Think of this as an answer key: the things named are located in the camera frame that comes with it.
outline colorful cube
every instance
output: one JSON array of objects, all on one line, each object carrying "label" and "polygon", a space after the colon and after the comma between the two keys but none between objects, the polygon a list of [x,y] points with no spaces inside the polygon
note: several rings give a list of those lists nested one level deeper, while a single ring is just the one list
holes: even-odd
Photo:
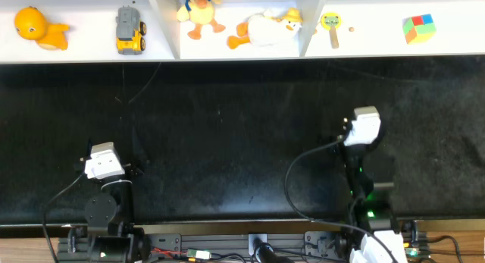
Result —
[{"label": "colorful cube", "polygon": [[437,32],[431,14],[410,17],[403,30],[408,44],[426,42]]}]

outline wooden floor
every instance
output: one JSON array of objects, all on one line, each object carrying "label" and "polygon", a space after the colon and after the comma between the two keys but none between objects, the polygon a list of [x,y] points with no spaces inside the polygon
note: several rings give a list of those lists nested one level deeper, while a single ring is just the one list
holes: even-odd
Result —
[{"label": "wooden floor", "polygon": [[[428,236],[450,235],[456,238],[462,253],[483,253],[485,231],[467,232],[432,232]],[[52,239],[52,245],[57,249],[58,239]],[[432,244],[432,250],[454,253],[455,247],[451,240],[443,240],[441,243]],[[458,259],[454,255],[432,255],[439,263],[454,263]],[[483,256],[463,256],[464,263],[485,262]],[[52,262],[45,239],[0,239],[0,263],[20,262]]]}]

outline toy truck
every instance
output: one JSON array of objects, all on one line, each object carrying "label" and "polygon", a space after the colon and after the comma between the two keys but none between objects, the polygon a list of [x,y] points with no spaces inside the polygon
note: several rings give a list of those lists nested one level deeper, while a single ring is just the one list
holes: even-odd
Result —
[{"label": "toy truck", "polygon": [[139,12],[129,6],[118,9],[116,17],[116,46],[122,55],[139,55],[146,47],[143,36],[146,24],[140,20]]}]

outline black tabletop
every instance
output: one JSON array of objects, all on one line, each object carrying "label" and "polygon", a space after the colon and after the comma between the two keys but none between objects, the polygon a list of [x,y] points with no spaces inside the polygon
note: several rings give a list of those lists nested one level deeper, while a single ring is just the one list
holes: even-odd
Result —
[{"label": "black tabletop", "polygon": [[[77,177],[88,140],[114,142],[123,160],[148,156],[133,181],[138,224],[296,218],[283,194],[287,166],[366,105],[386,135],[365,170],[394,177],[398,217],[483,217],[481,56],[165,63],[147,83],[157,66],[0,67],[0,224],[39,224],[40,209]],[[343,213],[350,194],[335,155],[316,153],[293,172],[299,208]],[[49,223],[83,222],[99,188],[82,180]]]}]

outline toy handle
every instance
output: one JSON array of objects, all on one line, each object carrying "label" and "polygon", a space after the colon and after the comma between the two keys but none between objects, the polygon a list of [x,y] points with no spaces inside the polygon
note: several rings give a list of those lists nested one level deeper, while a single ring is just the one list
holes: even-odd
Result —
[{"label": "toy handle", "polygon": [[330,28],[330,42],[332,43],[332,49],[339,48],[339,38],[336,36],[336,28]]}]

